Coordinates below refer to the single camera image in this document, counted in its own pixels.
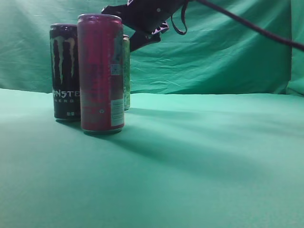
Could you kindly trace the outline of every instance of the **monster energy can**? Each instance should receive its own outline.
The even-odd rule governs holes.
[[[131,103],[131,85],[130,85],[130,39],[129,36],[123,36],[123,92],[124,109],[128,110]]]
[[[53,24],[49,32],[54,117],[80,120],[77,25]]]

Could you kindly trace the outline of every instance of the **can lid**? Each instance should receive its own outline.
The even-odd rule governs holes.
[[[115,15],[110,15],[110,14],[81,14],[78,16],[78,19],[83,18],[83,17],[108,17],[108,18],[113,18],[113,19],[117,19],[117,20],[122,20],[119,16],[115,16]]]
[[[53,27],[60,27],[60,26],[77,27],[77,25],[75,25],[75,24],[52,24],[51,28],[53,28]]]

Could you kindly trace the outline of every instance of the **green backdrop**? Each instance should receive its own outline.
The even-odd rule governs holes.
[[[291,38],[290,0],[212,0]],[[51,92],[48,29],[77,23],[126,0],[10,0],[0,2],[0,88]],[[132,54],[133,93],[281,93],[290,79],[291,49],[192,2],[187,35],[171,29],[162,42]],[[174,20],[181,27],[180,14]]]
[[[304,42],[304,1],[291,0],[291,3],[293,39]],[[304,95],[304,53],[294,49],[292,58],[292,78],[288,84],[288,92]]]

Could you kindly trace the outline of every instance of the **green can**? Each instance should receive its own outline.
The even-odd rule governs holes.
[[[123,92],[124,109],[128,110],[131,105],[131,77],[130,77],[130,39],[129,36],[123,36]]]

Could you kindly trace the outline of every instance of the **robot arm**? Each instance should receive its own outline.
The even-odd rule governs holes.
[[[119,16],[124,25],[135,30],[135,33],[130,38],[130,51],[132,52],[148,44],[160,42],[160,33],[164,33],[169,30],[166,20],[170,17],[172,20],[172,15],[180,7],[182,7],[181,20],[186,28],[186,31],[183,32],[179,30],[174,25],[173,20],[172,24],[177,33],[180,35],[185,35],[187,33],[185,12],[190,1],[193,0],[128,0],[127,4],[125,5],[107,6],[101,11],[101,13]],[[236,20],[237,22],[249,27],[267,38],[304,51],[303,44],[296,43],[270,33],[207,0],[196,1],[212,8],[213,10],[225,14],[226,16]]]
[[[101,13],[119,16],[123,24],[135,30],[130,38],[130,51],[161,41],[161,33],[169,30],[166,20],[182,7],[185,25],[185,11],[190,0],[128,0],[120,6],[107,6]],[[179,34],[186,34],[173,25]]]

